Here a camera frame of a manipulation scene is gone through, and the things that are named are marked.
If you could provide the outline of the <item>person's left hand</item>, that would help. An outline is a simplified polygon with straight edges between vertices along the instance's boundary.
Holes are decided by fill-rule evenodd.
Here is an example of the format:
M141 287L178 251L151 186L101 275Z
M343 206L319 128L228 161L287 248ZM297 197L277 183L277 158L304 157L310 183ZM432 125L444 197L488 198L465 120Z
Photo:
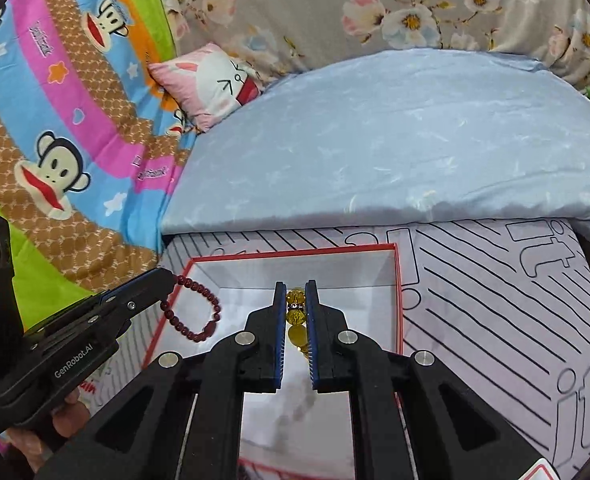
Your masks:
M90 411L80 400L78 388L69 393L63 403L50 414L50 419L43 419L38 432L27 428L10 428L7 430L10 444L25 457L33 472L37 472L54 454L56 444L66 442L86 426L90 420Z

